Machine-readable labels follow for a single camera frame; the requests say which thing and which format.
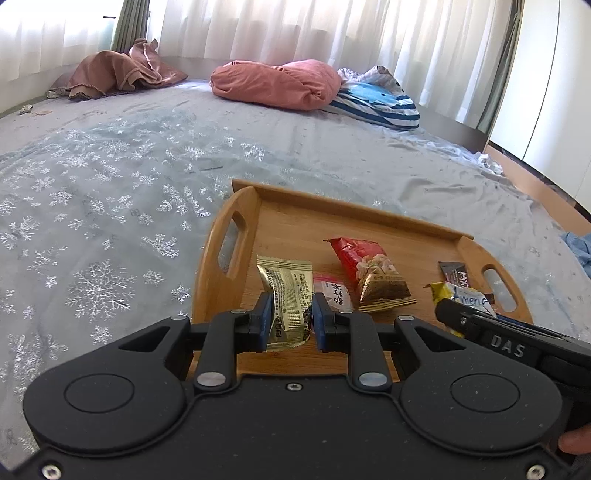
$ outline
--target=bed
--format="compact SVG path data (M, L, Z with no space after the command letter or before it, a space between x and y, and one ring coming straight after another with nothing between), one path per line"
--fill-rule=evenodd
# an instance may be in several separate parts
M591 340L589 279L560 228L481 157L421 129L230 102L196 81L35 110L51 113L0 119L6 466L36 449L20 402L41 371L190 312L233 177L470 233L513 275L536 324Z

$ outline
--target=white sheer curtain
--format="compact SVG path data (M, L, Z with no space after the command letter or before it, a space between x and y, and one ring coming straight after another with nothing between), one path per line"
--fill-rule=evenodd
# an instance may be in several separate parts
M381 64L415 101L475 127L511 0L152 0L151 11L162 56Z
M6 0L0 5L0 112L42 95L87 55L109 48L122 0Z

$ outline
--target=human hand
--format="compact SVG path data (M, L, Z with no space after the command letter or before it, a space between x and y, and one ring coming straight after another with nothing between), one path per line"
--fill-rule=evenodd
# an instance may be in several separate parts
M591 453L591 423L570 432L563 433L558 439L558 448L564 453L582 455Z

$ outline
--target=pink pillow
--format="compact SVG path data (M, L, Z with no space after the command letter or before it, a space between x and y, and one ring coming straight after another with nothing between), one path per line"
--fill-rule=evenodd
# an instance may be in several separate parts
M254 61L233 61L218 67L209 83L212 92L229 100L261 103L291 110L328 105L340 88L336 71L318 60L271 67Z

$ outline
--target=striped pillow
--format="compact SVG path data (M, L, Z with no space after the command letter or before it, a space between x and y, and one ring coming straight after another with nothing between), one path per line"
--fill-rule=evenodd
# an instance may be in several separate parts
M346 82L322 110L403 130L417 128L419 120L417 107L408 95L394 95L370 83Z

